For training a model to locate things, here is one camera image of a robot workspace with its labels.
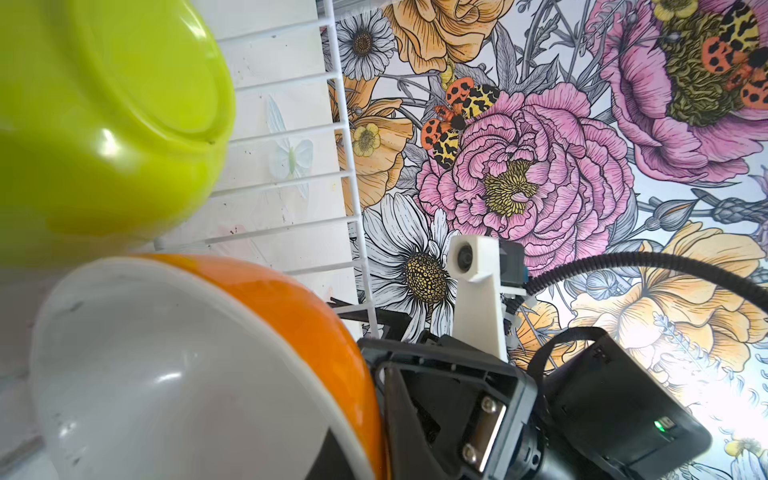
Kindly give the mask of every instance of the black cable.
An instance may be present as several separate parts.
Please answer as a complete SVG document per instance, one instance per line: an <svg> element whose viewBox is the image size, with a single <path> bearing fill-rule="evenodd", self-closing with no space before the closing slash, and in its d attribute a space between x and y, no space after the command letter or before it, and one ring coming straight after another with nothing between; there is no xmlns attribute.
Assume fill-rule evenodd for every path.
<svg viewBox="0 0 768 480"><path fill-rule="evenodd" d="M572 278L581 273L594 272L617 268L620 266L638 266L650 268L663 268L674 270L688 275L698 276L708 282L714 283L720 288L730 290L745 300L753 303L757 308L768 314L768 292L756 283L731 273L714 265L699 260L693 260L679 255L658 252L616 252L604 253L593 257L576 260L565 265L555 267L542 275L531 278L525 284L525 291L529 296L546 290L563 280ZM525 298L517 295L506 303L507 311L515 315L523 304Z"/></svg>

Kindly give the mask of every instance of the wire shelf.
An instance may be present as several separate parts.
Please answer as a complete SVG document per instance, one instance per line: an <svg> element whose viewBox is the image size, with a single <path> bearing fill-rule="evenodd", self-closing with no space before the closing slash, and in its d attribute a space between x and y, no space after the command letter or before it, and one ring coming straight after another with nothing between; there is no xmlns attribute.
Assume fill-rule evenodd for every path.
<svg viewBox="0 0 768 480"><path fill-rule="evenodd" d="M331 56L331 69L322 73L307 74L296 76L292 78L282 79L278 81L266 81L255 85L248 85L235 88L235 94L238 96L247 94L262 94L266 91L279 90L281 88L295 88L305 84L313 84L317 82L333 83L336 91L344 92L344 78L341 72L341 61L339 57L339 39L336 32L336 18L333 10L333 0L323 0L322 8L319 8L321 12L324 12L322 18L313 19L304 22L297 22L290 25L281 25L275 28L262 29L257 31L246 31L238 35L232 35L228 37L219 38L217 41L220 48L238 48L242 47L249 42L264 39L275 38L278 35L284 35L286 33L296 32L317 32L318 36L320 29L325 27L328 34L328 41L330 45ZM285 58L285 62L291 62L293 59ZM293 130L250 135L235 138L230 140L229 145L232 147L240 147L254 141L275 141L288 137L306 136L313 134L332 134L334 137L341 133L341 146L343 147L345 158L353 159L353 146L352 146L352 134L349 129L349 118L347 114L346 96L344 94L337 95L337 104L339 110L338 121L321 124L317 126L296 128ZM262 192L267 190L275 190L283 187L291 187L300 184L306 184L308 182L314 182L318 180L341 180L347 179L349 181L349 197L352 203L352 215L346 215L344 217L331 217L322 220L310 220L303 221L301 223L292 223L290 225L283 225L279 227L263 228L259 230L250 230L245 232L232 233L230 235L208 237L203 239L194 240L188 243L168 243L163 238L157 238L154 241L154 249L157 252L163 251L178 251L183 250L185 247L193 247L206 245L210 246L215 243L232 242L235 240L242 240L254 237L263 237L266 235L273 235L276 233L285 233L289 231L308 229L311 227L320 227L323 225L347 223L353 224L356 232L356 242L358 257L348 262L328 263L320 266L308 266L302 268L296 268L291 270L284 270L283 273L291 276L306 275L308 273L323 273L331 272L334 270L342 270L353 268L361 273L362 288L365 292L366 301L356 305L345 305L334 308L334 311L338 314L366 311L367 318L370 325L370 335L375 338L379 337L379 324L376 320L376 308L372 301L371 290L371 276L369 269L369 261L366 248L366 237L364 234L362 224L362 212L360 209L360 196L358 190L357 176L355 170L355 162L348 161L347 168L345 170L339 169L338 171L325 172L319 174L313 174L307 177L301 178L289 178L285 180L277 180L270 182L261 182L257 184L246 184L243 186L232 188L221 188L215 190L210 199L219 199L227 197L235 197L241 194L251 194L254 192Z"/></svg>

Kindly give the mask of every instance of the white metal grid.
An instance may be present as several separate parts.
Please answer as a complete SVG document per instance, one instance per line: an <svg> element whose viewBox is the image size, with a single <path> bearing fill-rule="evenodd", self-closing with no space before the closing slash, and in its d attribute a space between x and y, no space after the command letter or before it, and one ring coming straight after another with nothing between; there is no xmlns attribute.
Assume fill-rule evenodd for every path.
<svg viewBox="0 0 768 480"><path fill-rule="evenodd" d="M248 41L257 40L260 38L273 37L275 35L281 35L287 32L298 31L298 30L315 30L318 32L318 35L319 35L319 29L322 27L326 27L329 45L330 45L330 53L331 53L331 65L332 65L331 71L326 71L319 74L304 75L304 76L295 77L295 78L288 78L280 81L271 81L271 82L257 84L253 86L235 88L235 92L246 93L246 92L253 92L253 91L265 91L265 90L272 90L274 88L291 87L291 86L296 86L296 85L301 85L301 84L311 83L311 82L333 81L336 87L336 92L337 92L336 98L337 98L338 110L339 110L339 121L318 125L314 127L298 128L291 131L284 131L280 133L270 133L270 134L262 134L262 135L256 135L256 136L250 136L250 137L237 138L236 140L230 141L230 146L244 144L246 142L251 142L251 141L276 140L276 139L285 138L285 137L317 134L322 132L333 132L333 134L335 135L337 131L341 131L342 139L343 139L344 154L347 159L346 170L339 170L339 171L334 171L330 173L311 175L308 177L291 178L287 180L259 183L254 185L246 185L244 187L216 190L210 195L210 198L237 195L237 194L242 194L246 192L272 190L277 188L294 186L298 184L304 184L306 182L319 180L319 179L347 178L349 179L349 192L351 195L353 214L351 216L333 217L333 218L327 218L323 220L295 223L295 224L281 226L281 227L235 233L235 234L227 235L224 237L211 237L203 240L198 240L194 243L205 243L205 244L211 245L213 243L222 243L222 242L228 242L233 240L240 240L244 238L261 237L265 235L294 231L294 230L299 230L303 228L318 227L321 225L326 225L331 223L347 223L347 224L354 223L355 230L356 230L356 237L357 237L356 239L357 249L359 253L359 256L356 260L352 260L350 262L342 262L342 263L331 263L331 264L326 264L322 266L313 266L313 267L297 269L297 270L288 270L288 271L284 271L283 273L287 275L295 276L295 275L303 275L306 273L329 272L332 270L341 270L341 269L350 268L350 267L359 269L362 273L362 287L363 287L363 290L365 291L366 301L358 305L336 307L333 310L336 313L348 313L348 312L356 312L360 310L367 310L368 321L370 324L370 330L369 330L370 334L374 338L378 338L379 324L376 321L376 308L373 303L373 295L371 291L371 277L370 277L370 269L369 269L368 256L367 256L367 250L366 250L366 237L365 237L365 231L362 225L362 212L360 210L360 197L359 197L359 191L358 191L358 185L357 185L357 176L356 176L355 162L354 162L354 155L353 155L353 148L352 148L352 134L349 130L349 117L347 115L344 77L342 74L341 60L339 57L339 39L336 33L336 18L333 11L333 0L323 0L323 6L324 6L324 12L325 12L324 18L318 18L317 20L311 20L307 22L298 22L291 25L282 25L276 28L253 31L253 32L242 34L242 35L236 35L236 36L227 37L227 38L220 38L218 40L218 43L219 45L224 45L224 44L234 43L234 42L248 42ZM154 242L155 250L158 252L162 252L163 250L169 250L169 249L175 250L185 246L186 244L166 245L164 244L164 241L159 238L156 239Z"/></svg>

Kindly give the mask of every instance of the yellow-green plastic bowl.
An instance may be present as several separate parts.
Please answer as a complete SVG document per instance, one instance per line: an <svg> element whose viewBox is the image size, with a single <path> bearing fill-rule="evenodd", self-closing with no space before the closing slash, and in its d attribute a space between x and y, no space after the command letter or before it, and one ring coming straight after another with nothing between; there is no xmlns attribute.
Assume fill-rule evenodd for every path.
<svg viewBox="0 0 768 480"><path fill-rule="evenodd" d="M151 241L206 199L234 89L182 0L0 2L0 267Z"/></svg>

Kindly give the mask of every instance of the white butterfly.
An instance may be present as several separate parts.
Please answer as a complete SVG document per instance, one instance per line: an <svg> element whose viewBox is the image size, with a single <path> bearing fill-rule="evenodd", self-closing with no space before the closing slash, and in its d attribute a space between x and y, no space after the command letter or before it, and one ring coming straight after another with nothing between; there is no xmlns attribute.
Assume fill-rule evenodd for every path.
<svg viewBox="0 0 768 480"><path fill-rule="evenodd" d="M286 131L283 116L274 99L267 99L267 117L270 133ZM312 141L301 140L293 146L288 137L273 142L273 152L270 155L270 173L277 180L306 177L312 169L314 146ZM310 192L309 184L297 185L302 198L307 198Z"/></svg>

